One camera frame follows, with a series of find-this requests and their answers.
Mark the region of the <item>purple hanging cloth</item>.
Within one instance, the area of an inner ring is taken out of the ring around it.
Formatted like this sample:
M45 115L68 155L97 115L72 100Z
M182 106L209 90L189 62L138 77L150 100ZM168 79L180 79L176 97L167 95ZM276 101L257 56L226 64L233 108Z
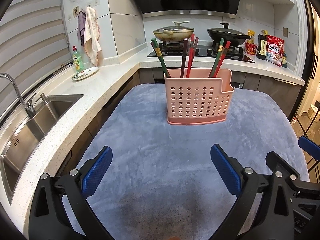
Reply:
M83 10L80 10L78 14L77 38L80 41L82 47L84 46L85 24L86 24L86 13Z

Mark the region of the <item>white window blinds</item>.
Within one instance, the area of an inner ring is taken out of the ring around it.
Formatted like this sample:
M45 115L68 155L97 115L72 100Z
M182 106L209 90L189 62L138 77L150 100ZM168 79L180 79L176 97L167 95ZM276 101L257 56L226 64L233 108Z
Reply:
M1 19L1 72L21 94L70 59L62 0L13 0Z

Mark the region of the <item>dark soy sauce bottle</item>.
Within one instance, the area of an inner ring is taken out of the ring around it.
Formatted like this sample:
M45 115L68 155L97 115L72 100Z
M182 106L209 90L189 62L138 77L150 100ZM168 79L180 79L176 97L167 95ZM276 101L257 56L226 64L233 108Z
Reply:
M258 46L257 46L257 58L266 60L266 48L267 48L267 30L262 30L258 35Z

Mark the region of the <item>black wok with lid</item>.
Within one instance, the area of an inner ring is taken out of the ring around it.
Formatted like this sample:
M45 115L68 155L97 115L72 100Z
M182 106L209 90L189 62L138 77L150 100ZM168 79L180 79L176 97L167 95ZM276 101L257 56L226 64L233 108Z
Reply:
M223 26L222 28L210 28L207 30L214 42L220 43L221 38L224 38L224 45L226 45L227 41L230 41L231 46L237 47L249 39L248 35L234 29L229 29L229 23L220 24Z

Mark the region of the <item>red cereal bag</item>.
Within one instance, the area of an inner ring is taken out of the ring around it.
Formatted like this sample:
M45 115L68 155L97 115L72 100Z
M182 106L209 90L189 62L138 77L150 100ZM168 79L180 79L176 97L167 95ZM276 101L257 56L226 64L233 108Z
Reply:
M284 40L272 35L267 35L266 61L282 66L284 53Z

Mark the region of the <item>brown chopstick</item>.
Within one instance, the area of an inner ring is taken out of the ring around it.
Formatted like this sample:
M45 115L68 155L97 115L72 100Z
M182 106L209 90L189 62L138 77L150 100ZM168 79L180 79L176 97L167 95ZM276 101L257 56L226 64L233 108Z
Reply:
M188 51L188 39L185 38L183 40L183 50L182 50L182 62L181 62L180 78L184 77L185 61L186 61L186 57L187 57L187 51Z

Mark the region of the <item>beige pan with lid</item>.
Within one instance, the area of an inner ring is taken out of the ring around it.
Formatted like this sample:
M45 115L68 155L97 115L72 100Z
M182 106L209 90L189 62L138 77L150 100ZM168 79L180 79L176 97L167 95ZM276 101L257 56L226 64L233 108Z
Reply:
M174 25L162 27L153 31L154 36L162 42L182 42L189 39L194 33L194 28L184 26L189 21L173 21Z

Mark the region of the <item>bright red chopstick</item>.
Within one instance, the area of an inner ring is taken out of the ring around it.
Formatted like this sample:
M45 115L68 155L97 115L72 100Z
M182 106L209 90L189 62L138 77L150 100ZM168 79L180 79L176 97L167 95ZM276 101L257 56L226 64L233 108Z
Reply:
M189 75L190 75L191 60L192 60L192 57L193 57L193 50L194 50L194 41L195 41L195 34L192 34L191 35L191 40L190 40L190 47L189 47L189 58L188 58L188 67L187 67L186 78L188 78Z
M215 72L214 77L216 77L216 76L217 76L217 73L219 72L219 69L220 69L220 67L221 67L221 65L222 65L222 63L223 63L223 60L224 60L225 57L226 57L226 54L227 54L227 51L228 51L228 49L229 49L230 44L231 44L231 42L230 42L230 41L227 41L226 46L225 46L226 50L225 50L225 52L224 52L224 55L222 56L222 59L221 59L221 61L220 61L220 64L218 65L218 67L217 67L217 69L216 69L216 72Z

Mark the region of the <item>yellow snack bag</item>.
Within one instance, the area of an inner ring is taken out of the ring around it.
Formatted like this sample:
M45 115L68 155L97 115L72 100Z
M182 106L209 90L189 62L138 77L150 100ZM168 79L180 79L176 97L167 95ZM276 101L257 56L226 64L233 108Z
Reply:
M254 43L255 31L248 29L247 35L249 36L248 43Z

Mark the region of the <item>black gas stove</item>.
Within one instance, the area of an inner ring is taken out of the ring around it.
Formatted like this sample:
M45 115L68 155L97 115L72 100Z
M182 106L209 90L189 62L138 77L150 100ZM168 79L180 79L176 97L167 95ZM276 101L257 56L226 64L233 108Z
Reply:
M183 42L161 42L158 44L163 56L182 56L183 55ZM210 42L208 46L198 45L195 51L195 56L199 57L216 57L219 44ZM255 63L251 58L246 56L242 47L229 46L226 53L226 59L238 60L249 63Z

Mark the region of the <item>soap dispenser pump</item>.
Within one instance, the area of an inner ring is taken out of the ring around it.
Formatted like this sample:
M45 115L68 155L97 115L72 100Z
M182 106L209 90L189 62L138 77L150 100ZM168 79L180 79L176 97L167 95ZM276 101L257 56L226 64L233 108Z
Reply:
M48 103L48 98L46 97L46 95L44 93L42 93L40 95L40 97L36 99L36 101L34 103L34 107L39 108L43 105L46 105L47 103Z

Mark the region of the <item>dark red chopstick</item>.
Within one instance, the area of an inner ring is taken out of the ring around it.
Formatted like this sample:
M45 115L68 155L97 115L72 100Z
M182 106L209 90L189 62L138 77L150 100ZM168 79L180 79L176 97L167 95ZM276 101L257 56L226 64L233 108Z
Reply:
M191 67L192 67L192 64L193 64L193 59L194 59L194 56L195 56L195 52L196 52L198 41L199 41L199 38L196 37L195 41L194 41L194 50L193 50L193 57L192 57L192 60L191 60Z
M215 63L212 67L212 71L210 73L210 77L214 77L216 69L217 69L218 65L220 64L220 61L222 59L222 56L224 55L225 50L226 50L226 48L223 47L222 50L220 52L218 52L217 58L216 58Z

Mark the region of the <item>green dish soap bottle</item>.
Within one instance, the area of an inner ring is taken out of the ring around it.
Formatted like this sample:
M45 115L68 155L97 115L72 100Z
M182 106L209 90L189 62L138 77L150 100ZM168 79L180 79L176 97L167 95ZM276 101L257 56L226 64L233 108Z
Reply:
M81 57L80 52L77 50L76 46L73 46L73 62L76 68L76 72L79 73L81 71L83 71L84 68L84 64L83 64L83 60Z

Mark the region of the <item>chrome faucet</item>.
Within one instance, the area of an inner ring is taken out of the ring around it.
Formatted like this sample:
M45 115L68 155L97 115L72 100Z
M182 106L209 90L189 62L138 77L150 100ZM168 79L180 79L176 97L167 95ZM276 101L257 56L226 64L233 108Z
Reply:
M27 115L29 116L29 118L33 118L36 115L36 111L35 108L33 106L33 98L36 95L36 93L27 101L25 102L23 99L22 94L20 93L20 90L18 88L18 85L16 83L16 81L14 80L14 78L12 76L10 76L7 73L1 73L0 74L0 78L4 78L7 79L14 87L14 90L16 92L17 98L19 99L21 105L24 107L25 112L27 113Z

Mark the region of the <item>white hanging towel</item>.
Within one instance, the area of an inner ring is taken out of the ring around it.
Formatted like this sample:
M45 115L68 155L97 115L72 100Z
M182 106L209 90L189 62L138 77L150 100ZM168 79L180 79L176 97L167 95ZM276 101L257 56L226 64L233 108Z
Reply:
M99 53L102 51L99 38L100 28L97 22L97 12L94 8L88 6L84 29L84 50L95 66L99 64Z

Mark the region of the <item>patterned plate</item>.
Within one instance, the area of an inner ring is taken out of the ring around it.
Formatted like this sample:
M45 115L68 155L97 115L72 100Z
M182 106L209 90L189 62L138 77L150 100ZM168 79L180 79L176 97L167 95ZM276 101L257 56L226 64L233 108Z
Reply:
M72 81L80 81L83 80L93 74L95 74L99 70L99 67L91 67L84 69L81 72L78 72L72 76Z

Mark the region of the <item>pink perforated utensil holder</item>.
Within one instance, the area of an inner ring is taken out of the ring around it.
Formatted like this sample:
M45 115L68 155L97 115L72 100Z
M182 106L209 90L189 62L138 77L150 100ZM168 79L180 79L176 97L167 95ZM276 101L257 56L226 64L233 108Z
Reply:
M234 88L232 71L219 70L209 77L209 68L193 68L190 77L180 77L179 68L168 70L165 77L167 121L171 125L204 125L227 119Z

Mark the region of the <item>stainless steel sink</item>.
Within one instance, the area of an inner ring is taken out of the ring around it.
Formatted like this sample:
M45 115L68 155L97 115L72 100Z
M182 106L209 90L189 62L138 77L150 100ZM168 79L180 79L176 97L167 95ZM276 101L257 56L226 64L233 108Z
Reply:
M36 108L36 115L26 118L4 144L1 152L1 176L9 203L24 167L39 143L79 100L82 94L50 95L48 103Z

